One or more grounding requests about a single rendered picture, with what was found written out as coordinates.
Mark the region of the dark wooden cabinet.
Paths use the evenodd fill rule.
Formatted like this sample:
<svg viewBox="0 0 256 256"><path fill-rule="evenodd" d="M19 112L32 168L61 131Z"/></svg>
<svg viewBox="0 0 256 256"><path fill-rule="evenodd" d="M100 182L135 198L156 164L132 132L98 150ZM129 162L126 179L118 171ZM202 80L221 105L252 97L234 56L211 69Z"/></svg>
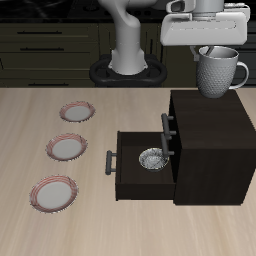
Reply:
<svg viewBox="0 0 256 256"><path fill-rule="evenodd" d="M161 132L119 132L106 157L118 200L171 200L176 205L240 205L256 170L256 130L234 90L207 99L170 92ZM159 172L139 163L146 149L169 158Z"/></svg>

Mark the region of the red rimmed white plate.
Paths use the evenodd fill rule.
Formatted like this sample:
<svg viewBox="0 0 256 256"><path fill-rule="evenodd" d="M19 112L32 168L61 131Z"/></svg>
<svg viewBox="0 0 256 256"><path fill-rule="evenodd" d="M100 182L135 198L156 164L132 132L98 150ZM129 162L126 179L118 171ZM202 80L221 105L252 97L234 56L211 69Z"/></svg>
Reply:
<svg viewBox="0 0 256 256"><path fill-rule="evenodd" d="M71 102L59 111L62 120L71 123L80 123L89 120L96 113L94 106L85 101Z"/></svg>
<svg viewBox="0 0 256 256"><path fill-rule="evenodd" d="M88 148L88 142L81 135L61 134L46 145L46 154L54 161L72 161L82 156Z"/></svg>
<svg viewBox="0 0 256 256"><path fill-rule="evenodd" d="M37 182L29 194L30 205L40 213L57 213L74 203L77 183L68 176L53 175Z"/></svg>

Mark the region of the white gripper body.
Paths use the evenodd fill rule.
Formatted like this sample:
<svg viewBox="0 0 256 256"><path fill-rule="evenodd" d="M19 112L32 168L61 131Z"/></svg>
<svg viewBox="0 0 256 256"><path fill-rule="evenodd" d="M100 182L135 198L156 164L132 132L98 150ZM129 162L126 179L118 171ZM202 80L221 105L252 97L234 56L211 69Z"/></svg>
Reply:
<svg viewBox="0 0 256 256"><path fill-rule="evenodd" d="M251 10L245 3L168 2L163 46L243 45Z"/></svg>

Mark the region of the flat black base plate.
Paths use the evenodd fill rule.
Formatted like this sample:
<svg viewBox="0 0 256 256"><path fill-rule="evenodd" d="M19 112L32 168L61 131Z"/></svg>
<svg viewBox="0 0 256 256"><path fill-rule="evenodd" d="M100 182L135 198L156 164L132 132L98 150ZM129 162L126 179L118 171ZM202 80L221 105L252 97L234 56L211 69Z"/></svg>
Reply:
<svg viewBox="0 0 256 256"><path fill-rule="evenodd" d="M112 56L103 54L90 67L89 76L100 88L157 88L167 78L166 67L158 61L155 55L146 54L147 69L135 75L121 75L108 67Z"/></svg>

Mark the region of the dark kitchen cupboards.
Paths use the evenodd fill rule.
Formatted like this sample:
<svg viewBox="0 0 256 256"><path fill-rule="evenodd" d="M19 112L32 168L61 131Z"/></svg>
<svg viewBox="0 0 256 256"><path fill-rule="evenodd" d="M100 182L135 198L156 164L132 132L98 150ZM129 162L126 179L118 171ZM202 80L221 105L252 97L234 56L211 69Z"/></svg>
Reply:
<svg viewBox="0 0 256 256"><path fill-rule="evenodd" d="M140 21L144 59L153 54L167 69L160 87L192 87L190 46L160 42L165 6L127 12ZM0 87L96 87L90 67L115 47L114 20L98 0L0 0Z"/></svg>

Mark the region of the grey dotted porcelain mug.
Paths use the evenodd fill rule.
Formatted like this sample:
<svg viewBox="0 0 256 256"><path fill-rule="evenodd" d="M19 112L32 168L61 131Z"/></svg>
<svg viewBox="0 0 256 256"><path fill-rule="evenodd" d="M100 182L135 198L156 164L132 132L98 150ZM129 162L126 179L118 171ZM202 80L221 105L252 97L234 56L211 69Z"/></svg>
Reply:
<svg viewBox="0 0 256 256"><path fill-rule="evenodd" d="M198 50L200 60L196 66L196 85L199 92L206 98L221 98L228 90L242 87L249 78L249 68L238 60L239 53L228 47L214 46L214 50L206 56L209 46ZM243 80L232 86L236 69L245 70Z"/></svg>

